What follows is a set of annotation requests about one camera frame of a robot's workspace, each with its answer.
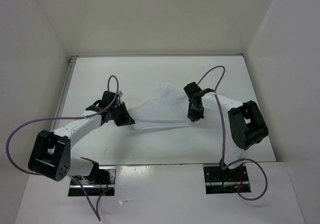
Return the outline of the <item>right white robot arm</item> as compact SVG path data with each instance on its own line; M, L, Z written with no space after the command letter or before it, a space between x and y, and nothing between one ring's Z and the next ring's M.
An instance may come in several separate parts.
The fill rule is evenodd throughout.
M230 135L237 148L246 151L269 135L254 101L235 101L217 94L213 89L201 89L195 82L187 84L183 90L189 101L187 117L196 122L204 118L206 109L218 112L222 119L228 120Z

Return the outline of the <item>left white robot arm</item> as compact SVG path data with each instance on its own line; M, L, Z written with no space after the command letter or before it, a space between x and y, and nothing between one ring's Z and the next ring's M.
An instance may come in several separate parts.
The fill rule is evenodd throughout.
M42 130L38 133L28 169L54 181L66 176L81 176L88 184L99 180L99 163L89 158L71 159L72 147L91 131L108 121L118 126L133 125L122 94L105 91L102 98L86 108L85 112L61 128L53 131Z

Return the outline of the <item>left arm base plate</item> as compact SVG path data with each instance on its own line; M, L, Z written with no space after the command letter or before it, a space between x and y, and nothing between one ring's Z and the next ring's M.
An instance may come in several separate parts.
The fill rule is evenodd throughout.
M98 173L94 179L84 176L76 176L77 181L71 178L68 196L81 197L85 196L80 183L89 197L114 196L116 184L116 166L99 166Z

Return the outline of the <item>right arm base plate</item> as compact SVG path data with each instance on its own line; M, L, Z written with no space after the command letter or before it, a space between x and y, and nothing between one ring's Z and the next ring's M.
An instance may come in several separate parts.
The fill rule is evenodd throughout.
M203 167L206 194L250 193L249 177L244 165L222 170L219 165Z

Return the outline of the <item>white skirt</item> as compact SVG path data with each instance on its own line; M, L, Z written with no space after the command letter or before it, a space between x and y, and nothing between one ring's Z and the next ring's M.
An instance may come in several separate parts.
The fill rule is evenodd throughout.
M184 91L162 84L156 90L156 98L129 111L135 123L134 130L162 130L189 127L189 100Z

